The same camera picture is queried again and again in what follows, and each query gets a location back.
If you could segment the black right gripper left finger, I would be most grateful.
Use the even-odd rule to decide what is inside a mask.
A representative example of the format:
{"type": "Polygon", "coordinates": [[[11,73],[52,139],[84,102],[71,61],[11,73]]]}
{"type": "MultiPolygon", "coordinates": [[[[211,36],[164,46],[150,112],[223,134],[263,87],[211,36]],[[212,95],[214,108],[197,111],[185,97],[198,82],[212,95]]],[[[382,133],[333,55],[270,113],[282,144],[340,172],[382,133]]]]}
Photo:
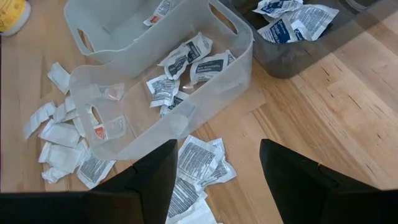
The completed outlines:
{"type": "Polygon", "coordinates": [[[165,224],[177,173],[170,139],[85,196],[84,224],[165,224]]]}

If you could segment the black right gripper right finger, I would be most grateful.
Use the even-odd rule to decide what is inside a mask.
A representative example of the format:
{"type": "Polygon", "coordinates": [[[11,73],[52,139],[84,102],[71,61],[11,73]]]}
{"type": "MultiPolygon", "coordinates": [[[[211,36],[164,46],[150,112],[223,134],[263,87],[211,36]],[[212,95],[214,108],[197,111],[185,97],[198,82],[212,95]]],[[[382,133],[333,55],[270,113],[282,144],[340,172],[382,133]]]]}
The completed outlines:
{"type": "Polygon", "coordinates": [[[381,224],[381,191],[270,139],[259,157],[284,224],[381,224]]]}

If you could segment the white packet black text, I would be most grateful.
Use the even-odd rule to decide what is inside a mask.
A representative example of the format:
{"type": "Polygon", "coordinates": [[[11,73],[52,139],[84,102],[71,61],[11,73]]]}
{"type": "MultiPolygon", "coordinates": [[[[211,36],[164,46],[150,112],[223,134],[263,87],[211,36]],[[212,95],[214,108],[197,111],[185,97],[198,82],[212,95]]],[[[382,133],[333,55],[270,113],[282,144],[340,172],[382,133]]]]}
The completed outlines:
{"type": "Polygon", "coordinates": [[[194,136],[188,136],[178,151],[177,176],[196,190],[214,173],[224,152],[194,136]]]}
{"type": "Polygon", "coordinates": [[[215,171],[204,181],[200,183],[202,188],[208,185],[226,183],[236,177],[236,172],[232,165],[227,162],[224,143],[221,138],[209,142],[212,146],[221,149],[223,153],[222,159],[219,161],[215,171]]]}
{"type": "Polygon", "coordinates": [[[305,4],[295,11],[287,12],[286,16],[299,40],[315,41],[338,13],[338,9],[328,6],[305,4]]]}
{"type": "Polygon", "coordinates": [[[171,106],[174,103],[174,96],[178,93],[180,80],[170,80],[167,75],[160,75],[146,82],[152,94],[150,107],[171,106]]]}
{"type": "Polygon", "coordinates": [[[89,189],[92,189],[106,178],[115,163],[116,161],[98,159],[89,149],[76,174],[89,189]]]}
{"type": "Polygon", "coordinates": [[[169,80],[178,80],[188,65],[189,52],[190,48],[185,44],[181,44],[157,65],[164,68],[169,80]]]}
{"type": "Polygon", "coordinates": [[[177,177],[167,217],[172,218],[186,212],[198,199],[206,197],[207,194],[204,191],[197,192],[192,184],[177,177]]]}
{"type": "Polygon", "coordinates": [[[187,58],[188,63],[192,64],[203,59],[211,52],[213,41],[199,32],[196,36],[186,41],[184,44],[190,49],[187,58]]]}

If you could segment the white paper packet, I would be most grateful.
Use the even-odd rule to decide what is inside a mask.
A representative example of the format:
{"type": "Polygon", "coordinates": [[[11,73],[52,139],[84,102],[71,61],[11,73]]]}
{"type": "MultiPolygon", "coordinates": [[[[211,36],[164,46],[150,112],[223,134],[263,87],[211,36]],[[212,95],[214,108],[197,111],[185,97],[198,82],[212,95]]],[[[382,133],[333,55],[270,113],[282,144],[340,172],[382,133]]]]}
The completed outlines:
{"type": "Polygon", "coordinates": [[[56,123],[53,119],[45,125],[39,138],[66,147],[75,147],[78,144],[80,135],[72,124],[56,123]]]}
{"type": "Polygon", "coordinates": [[[65,98],[65,102],[61,104],[53,114],[53,120],[56,123],[66,122],[78,116],[75,103],[73,99],[68,96],[65,98]]]}
{"type": "Polygon", "coordinates": [[[167,218],[165,224],[218,224],[205,199],[197,200],[188,210],[167,218]]]}
{"type": "Polygon", "coordinates": [[[55,103],[50,101],[31,115],[28,122],[24,125],[24,139],[28,139],[44,121],[48,120],[55,113],[56,108],[55,103]]]}
{"type": "Polygon", "coordinates": [[[87,149],[85,140],[80,141],[76,147],[66,147],[46,142],[38,162],[48,163],[58,170],[73,173],[83,162],[87,149]]]}
{"type": "Polygon", "coordinates": [[[51,66],[47,76],[64,95],[68,93],[70,74],[58,62],[51,66]]]}

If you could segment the clear red print packet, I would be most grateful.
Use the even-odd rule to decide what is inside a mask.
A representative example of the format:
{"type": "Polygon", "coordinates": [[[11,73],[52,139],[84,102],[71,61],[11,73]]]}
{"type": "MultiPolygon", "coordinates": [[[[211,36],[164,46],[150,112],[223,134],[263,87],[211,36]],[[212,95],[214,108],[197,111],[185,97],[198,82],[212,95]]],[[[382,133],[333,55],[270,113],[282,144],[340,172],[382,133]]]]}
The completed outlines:
{"type": "Polygon", "coordinates": [[[124,116],[119,116],[111,121],[99,124],[94,127],[96,137],[100,140],[112,140],[120,138],[127,133],[124,116]]]}

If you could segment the crumpled translucent packet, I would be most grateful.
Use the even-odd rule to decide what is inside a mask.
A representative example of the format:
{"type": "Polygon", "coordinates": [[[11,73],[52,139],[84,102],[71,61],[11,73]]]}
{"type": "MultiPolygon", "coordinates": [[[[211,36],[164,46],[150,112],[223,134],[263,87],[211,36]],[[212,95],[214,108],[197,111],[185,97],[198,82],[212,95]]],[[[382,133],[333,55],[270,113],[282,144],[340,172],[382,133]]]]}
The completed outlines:
{"type": "Polygon", "coordinates": [[[44,180],[46,180],[50,184],[55,184],[57,183],[62,177],[65,177],[66,175],[70,174],[69,172],[65,172],[62,170],[59,170],[55,167],[51,167],[48,170],[44,171],[41,173],[41,176],[44,180]]]}

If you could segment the translucent white packet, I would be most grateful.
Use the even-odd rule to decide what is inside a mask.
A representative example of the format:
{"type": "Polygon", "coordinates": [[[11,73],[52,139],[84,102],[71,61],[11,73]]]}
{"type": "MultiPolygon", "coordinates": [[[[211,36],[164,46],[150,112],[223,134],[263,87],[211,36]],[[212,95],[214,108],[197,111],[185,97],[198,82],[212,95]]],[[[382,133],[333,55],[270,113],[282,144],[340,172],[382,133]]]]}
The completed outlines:
{"type": "Polygon", "coordinates": [[[168,114],[170,111],[172,111],[177,105],[179,105],[183,100],[187,99],[189,97],[189,94],[184,93],[182,91],[179,91],[175,96],[174,96],[174,100],[171,106],[167,106],[167,105],[162,105],[161,109],[160,109],[160,117],[165,116],[166,114],[168,114]]]}

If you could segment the narrow white strip packet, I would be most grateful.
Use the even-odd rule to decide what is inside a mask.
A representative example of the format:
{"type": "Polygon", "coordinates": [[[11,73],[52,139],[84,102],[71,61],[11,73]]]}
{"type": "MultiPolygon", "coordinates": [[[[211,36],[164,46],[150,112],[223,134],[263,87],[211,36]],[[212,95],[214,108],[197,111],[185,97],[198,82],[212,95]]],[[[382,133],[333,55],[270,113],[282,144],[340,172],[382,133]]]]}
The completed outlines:
{"type": "Polygon", "coordinates": [[[86,134],[85,134],[85,130],[83,129],[83,125],[82,125],[80,117],[79,116],[74,117],[72,120],[73,120],[73,124],[75,125],[79,135],[81,137],[85,138],[86,134]]]}

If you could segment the small red dot packet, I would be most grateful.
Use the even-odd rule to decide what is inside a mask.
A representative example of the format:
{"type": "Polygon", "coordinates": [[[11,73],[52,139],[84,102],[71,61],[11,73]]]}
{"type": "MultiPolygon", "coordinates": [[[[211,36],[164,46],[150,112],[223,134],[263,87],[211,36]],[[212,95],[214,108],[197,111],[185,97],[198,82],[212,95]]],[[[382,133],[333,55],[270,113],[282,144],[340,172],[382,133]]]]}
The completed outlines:
{"type": "Polygon", "coordinates": [[[124,84],[118,83],[110,86],[99,86],[101,96],[107,100],[119,101],[124,94],[124,84]]]}

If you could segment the clear plastic bin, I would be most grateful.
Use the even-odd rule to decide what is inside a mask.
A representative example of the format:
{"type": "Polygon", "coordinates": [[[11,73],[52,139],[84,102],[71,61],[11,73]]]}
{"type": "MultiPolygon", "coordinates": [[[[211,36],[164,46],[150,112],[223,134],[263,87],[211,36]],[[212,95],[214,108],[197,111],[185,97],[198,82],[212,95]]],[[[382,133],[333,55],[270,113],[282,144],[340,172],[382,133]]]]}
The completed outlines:
{"type": "Polygon", "coordinates": [[[72,72],[70,93],[94,155],[104,160],[140,159],[170,139],[182,139],[207,122],[247,90],[252,72],[252,40],[249,26],[219,0],[209,4],[211,16],[199,21],[181,42],[153,64],[132,69],[105,65],[82,65],[72,72]],[[213,41],[214,53],[229,50],[236,58],[216,77],[197,86],[169,114],[160,117],[151,108],[149,80],[163,74],[157,64],[182,42],[201,32],[213,41]],[[124,84],[119,100],[101,96],[99,86],[124,84]],[[94,127],[124,116],[127,133],[100,140],[94,127]]]}

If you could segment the dark smoked plastic bin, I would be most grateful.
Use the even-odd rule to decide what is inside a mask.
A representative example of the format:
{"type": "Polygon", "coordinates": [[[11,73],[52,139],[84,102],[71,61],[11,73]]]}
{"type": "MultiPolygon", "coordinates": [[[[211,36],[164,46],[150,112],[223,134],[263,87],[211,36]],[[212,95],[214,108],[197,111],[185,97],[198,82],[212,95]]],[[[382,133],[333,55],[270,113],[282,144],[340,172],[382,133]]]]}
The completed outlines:
{"type": "Polygon", "coordinates": [[[398,0],[303,0],[339,10],[320,38],[290,44],[274,44],[261,37],[258,29],[268,22],[252,10],[260,0],[221,0],[253,31],[253,55],[269,75],[291,78],[349,42],[377,22],[398,11],[398,0]]]}

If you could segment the black label packet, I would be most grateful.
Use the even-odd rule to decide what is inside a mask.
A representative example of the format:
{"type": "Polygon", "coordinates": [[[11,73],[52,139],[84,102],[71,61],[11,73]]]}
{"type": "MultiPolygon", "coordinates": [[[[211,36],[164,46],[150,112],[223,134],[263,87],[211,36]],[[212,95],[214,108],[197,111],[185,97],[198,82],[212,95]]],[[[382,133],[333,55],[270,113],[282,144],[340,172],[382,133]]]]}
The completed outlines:
{"type": "Polygon", "coordinates": [[[216,77],[235,59],[233,54],[226,50],[223,53],[214,54],[193,63],[190,69],[190,84],[195,85],[198,82],[207,82],[216,77]]]}

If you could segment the blue print packet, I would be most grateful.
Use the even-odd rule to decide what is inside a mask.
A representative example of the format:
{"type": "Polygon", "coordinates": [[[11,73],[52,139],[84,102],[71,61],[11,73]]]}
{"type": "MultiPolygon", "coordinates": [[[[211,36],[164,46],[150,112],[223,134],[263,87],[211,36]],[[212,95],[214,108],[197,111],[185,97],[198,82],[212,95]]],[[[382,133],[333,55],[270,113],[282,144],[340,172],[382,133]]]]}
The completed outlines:
{"type": "Polygon", "coordinates": [[[295,11],[303,6],[303,0],[261,0],[253,12],[278,18],[285,12],[295,11]]]}
{"type": "Polygon", "coordinates": [[[286,16],[282,16],[257,31],[269,42],[286,44],[298,41],[295,32],[286,16]]]}

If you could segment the light grey plastic bin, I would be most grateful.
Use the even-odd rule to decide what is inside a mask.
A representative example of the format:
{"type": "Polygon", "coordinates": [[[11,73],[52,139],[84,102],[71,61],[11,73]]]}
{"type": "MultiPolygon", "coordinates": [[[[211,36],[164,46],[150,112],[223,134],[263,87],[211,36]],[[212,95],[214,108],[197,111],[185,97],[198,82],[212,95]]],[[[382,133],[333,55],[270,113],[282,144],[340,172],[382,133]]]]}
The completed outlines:
{"type": "Polygon", "coordinates": [[[216,0],[182,0],[153,26],[162,0],[68,0],[65,20],[83,55],[125,70],[147,67],[211,16],[216,0]]]}

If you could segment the yellow wipes canister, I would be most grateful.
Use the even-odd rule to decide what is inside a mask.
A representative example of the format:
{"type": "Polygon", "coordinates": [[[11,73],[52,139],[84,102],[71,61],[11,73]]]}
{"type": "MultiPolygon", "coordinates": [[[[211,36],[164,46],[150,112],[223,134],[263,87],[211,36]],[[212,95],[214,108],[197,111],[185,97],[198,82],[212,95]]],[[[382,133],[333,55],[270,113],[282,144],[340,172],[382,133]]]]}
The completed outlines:
{"type": "Polygon", "coordinates": [[[25,25],[31,13],[26,0],[0,0],[0,35],[16,34],[25,25]]]}

